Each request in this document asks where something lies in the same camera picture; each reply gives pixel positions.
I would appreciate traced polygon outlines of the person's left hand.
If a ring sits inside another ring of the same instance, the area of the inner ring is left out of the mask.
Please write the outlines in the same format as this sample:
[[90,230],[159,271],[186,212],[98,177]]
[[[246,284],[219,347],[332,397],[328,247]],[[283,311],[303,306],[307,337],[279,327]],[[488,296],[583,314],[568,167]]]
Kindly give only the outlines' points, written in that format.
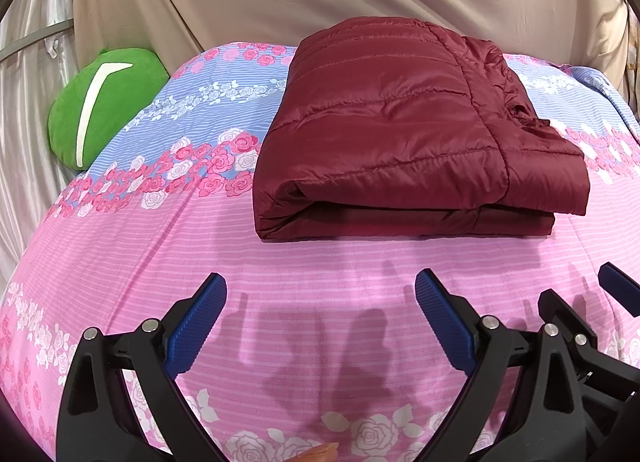
[[314,446],[302,453],[296,454],[292,458],[286,460],[286,462],[336,462],[338,459],[338,447],[340,445],[337,442],[328,442]]

